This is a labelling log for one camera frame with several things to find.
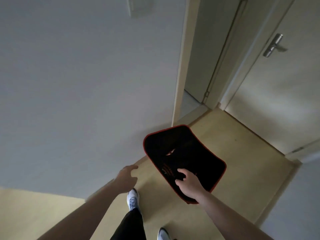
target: hand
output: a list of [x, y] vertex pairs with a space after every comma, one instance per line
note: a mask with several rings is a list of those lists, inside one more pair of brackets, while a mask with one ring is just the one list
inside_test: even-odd
[[183, 181], [176, 179], [176, 185], [179, 186], [182, 193], [186, 196], [197, 200], [197, 198], [204, 193], [206, 190], [202, 187], [198, 177], [187, 169], [178, 169], [178, 172], [183, 173], [186, 177]]
[[119, 194], [127, 193], [134, 188], [138, 178], [131, 177], [131, 171], [137, 169], [137, 165], [125, 166], [113, 180], [113, 185]]

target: black pants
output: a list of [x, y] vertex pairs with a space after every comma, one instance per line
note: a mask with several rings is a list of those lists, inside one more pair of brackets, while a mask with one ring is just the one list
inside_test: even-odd
[[142, 215], [137, 208], [129, 211], [122, 219], [110, 240], [147, 240]]

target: white shoe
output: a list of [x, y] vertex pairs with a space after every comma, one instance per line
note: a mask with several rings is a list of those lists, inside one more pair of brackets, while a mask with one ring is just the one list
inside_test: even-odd
[[163, 227], [158, 232], [158, 240], [171, 240], [169, 233]]
[[135, 208], [139, 209], [139, 193], [136, 191], [135, 188], [133, 188], [132, 190], [129, 191], [128, 195], [127, 195], [127, 203], [129, 206], [129, 210], [133, 210]]

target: floor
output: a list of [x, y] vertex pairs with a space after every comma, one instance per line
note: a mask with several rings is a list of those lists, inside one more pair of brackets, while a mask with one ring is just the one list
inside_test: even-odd
[[196, 100], [186, 90], [184, 90], [180, 110], [180, 119], [189, 114], [194, 109], [198, 108], [200, 105], [201, 103], [198, 102], [198, 100]]
[[[213, 194], [255, 222], [294, 165], [220, 109], [206, 114], [191, 129], [227, 164]], [[138, 176], [147, 239], [156, 239], [162, 226], [178, 240], [223, 239], [201, 207], [183, 202], [149, 160], [132, 175]], [[32, 192], [20, 197], [19, 193], [11, 190], [8, 196], [0, 191], [0, 239], [35, 239], [83, 202]], [[91, 239], [109, 239], [127, 211], [126, 195], [119, 195]]]

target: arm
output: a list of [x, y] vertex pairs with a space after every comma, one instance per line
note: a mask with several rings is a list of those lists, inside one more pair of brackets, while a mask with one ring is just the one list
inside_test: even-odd
[[199, 202], [226, 240], [272, 240], [253, 223], [207, 192], [193, 173], [186, 169], [178, 171], [186, 175], [183, 181], [176, 180], [182, 193]]
[[86, 203], [62, 219], [38, 240], [89, 240], [118, 194], [129, 192], [134, 188], [138, 179], [131, 177], [131, 171], [137, 168], [136, 165], [124, 167], [113, 181], [106, 184]]

